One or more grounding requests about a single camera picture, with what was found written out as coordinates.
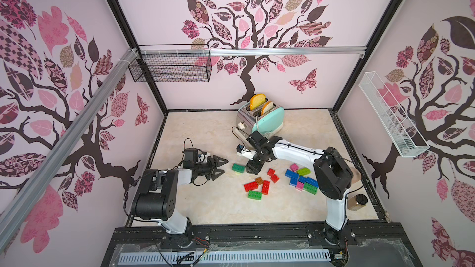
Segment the dark green lego brick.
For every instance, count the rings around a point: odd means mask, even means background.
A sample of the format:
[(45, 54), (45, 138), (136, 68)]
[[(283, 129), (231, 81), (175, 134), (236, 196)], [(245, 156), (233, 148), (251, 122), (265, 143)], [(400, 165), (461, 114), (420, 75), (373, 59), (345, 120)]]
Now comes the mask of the dark green lego brick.
[(246, 170), (246, 167), (243, 166), (243, 165), (234, 163), (234, 164), (232, 165), (232, 168), (231, 168), (231, 169), (232, 169), (232, 171), (234, 171), (234, 172), (236, 172), (236, 173), (243, 174), (243, 173), (245, 172), (245, 170)]

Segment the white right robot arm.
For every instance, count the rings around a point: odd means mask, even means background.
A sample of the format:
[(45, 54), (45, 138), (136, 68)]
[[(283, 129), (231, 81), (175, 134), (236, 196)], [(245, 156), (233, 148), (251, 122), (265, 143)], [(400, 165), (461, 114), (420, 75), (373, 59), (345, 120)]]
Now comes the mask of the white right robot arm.
[(237, 154), (248, 159), (246, 171), (258, 174), (265, 163), (276, 159), (290, 161), (305, 168), (313, 168), (319, 190), (326, 198), (327, 215), (322, 235), (331, 245), (338, 245), (348, 222), (347, 196), (350, 193), (353, 172), (338, 150), (302, 147), (281, 137), (265, 138), (261, 133), (251, 133), (246, 142), (238, 145)]

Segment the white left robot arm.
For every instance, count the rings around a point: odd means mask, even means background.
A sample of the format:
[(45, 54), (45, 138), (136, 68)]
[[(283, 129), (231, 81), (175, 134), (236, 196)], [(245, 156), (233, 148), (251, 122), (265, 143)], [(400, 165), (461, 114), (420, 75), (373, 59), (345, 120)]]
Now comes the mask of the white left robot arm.
[(175, 210), (178, 187), (192, 184), (201, 176), (214, 181), (225, 172), (220, 167), (227, 163), (216, 155), (185, 156), (177, 169), (152, 169), (138, 182), (131, 215), (161, 226), (171, 244), (190, 246), (194, 237), (191, 220)]

